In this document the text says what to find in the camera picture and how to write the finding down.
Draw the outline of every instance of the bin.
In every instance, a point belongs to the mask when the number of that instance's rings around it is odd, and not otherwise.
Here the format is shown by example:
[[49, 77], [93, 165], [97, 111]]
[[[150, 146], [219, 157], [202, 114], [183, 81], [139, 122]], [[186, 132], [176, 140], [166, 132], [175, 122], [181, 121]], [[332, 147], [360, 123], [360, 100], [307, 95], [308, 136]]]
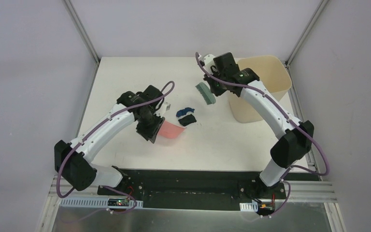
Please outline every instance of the bin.
[[[252, 69], [271, 95], [280, 101], [291, 88], [292, 81], [282, 62], [275, 56], [257, 56], [240, 59], [240, 70]], [[244, 99], [228, 92], [228, 101], [234, 118], [240, 123], [261, 121], [262, 117]]]

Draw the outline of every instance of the trash can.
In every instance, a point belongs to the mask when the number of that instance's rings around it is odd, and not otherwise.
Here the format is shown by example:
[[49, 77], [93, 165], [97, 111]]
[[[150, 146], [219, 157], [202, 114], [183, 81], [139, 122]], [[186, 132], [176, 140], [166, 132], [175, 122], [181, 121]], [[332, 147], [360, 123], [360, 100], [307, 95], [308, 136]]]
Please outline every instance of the trash can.
[[[252, 69], [277, 101], [280, 101], [292, 86], [288, 72], [275, 56], [243, 58], [237, 64], [240, 70]], [[238, 122], [249, 123], [262, 120], [259, 113], [244, 99], [228, 92], [228, 101], [232, 114]]]

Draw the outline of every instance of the white wall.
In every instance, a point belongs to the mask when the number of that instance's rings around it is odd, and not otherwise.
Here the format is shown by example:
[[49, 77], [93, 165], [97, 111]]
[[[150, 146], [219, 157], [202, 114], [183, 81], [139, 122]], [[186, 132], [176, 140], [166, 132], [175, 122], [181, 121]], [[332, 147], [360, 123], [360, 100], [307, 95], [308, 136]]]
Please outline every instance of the white wall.
[[60, 0], [0, 0], [0, 232], [35, 230], [94, 68]]
[[291, 75], [348, 231], [371, 231], [371, 1], [330, 1]]
[[320, 0], [73, 0], [99, 56], [288, 56]]

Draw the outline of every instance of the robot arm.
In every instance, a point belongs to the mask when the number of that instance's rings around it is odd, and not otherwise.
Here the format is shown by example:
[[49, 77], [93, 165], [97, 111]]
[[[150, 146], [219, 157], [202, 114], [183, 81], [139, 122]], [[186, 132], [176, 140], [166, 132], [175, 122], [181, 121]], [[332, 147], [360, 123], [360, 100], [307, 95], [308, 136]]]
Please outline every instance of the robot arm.
[[309, 121], [302, 123], [298, 118], [290, 115], [267, 91], [254, 71], [249, 68], [240, 70], [231, 53], [217, 57], [209, 54], [197, 58], [200, 67], [206, 73], [204, 80], [210, 85], [211, 92], [220, 96], [228, 90], [246, 100], [268, 123], [278, 139], [271, 149], [272, 159], [255, 179], [256, 191], [254, 195], [259, 197], [269, 188], [275, 186], [288, 168], [311, 149], [311, 141], [301, 134], [290, 120], [299, 125], [311, 137], [314, 133], [314, 126]]
[[126, 110], [127, 107], [143, 104], [161, 98], [163, 94], [154, 86], [149, 86], [144, 92], [134, 94], [128, 91], [117, 99], [112, 109], [88, 131], [69, 143], [60, 140], [55, 145], [55, 170], [66, 156], [73, 151], [66, 161], [61, 175], [78, 191], [90, 185], [117, 187], [125, 174], [117, 167], [104, 167], [91, 162], [97, 153], [122, 129], [138, 121], [136, 130], [146, 140], [154, 143], [164, 118], [155, 115], [158, 101]]

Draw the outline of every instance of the green brush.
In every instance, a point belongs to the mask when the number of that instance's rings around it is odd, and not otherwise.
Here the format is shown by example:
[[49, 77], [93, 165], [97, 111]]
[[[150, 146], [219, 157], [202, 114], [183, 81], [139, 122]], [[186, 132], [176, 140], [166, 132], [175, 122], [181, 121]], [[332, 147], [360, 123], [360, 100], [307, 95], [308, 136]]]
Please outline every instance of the green brush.
[[204, 84], [204, 82], [200, 82], [198, 85], [196, 85], [196, 88], [204, 98], [207, 105], [214, 104], [216, 102], [214, 94], [212, 94], [212, 92], [210, 91], [208, 86]]

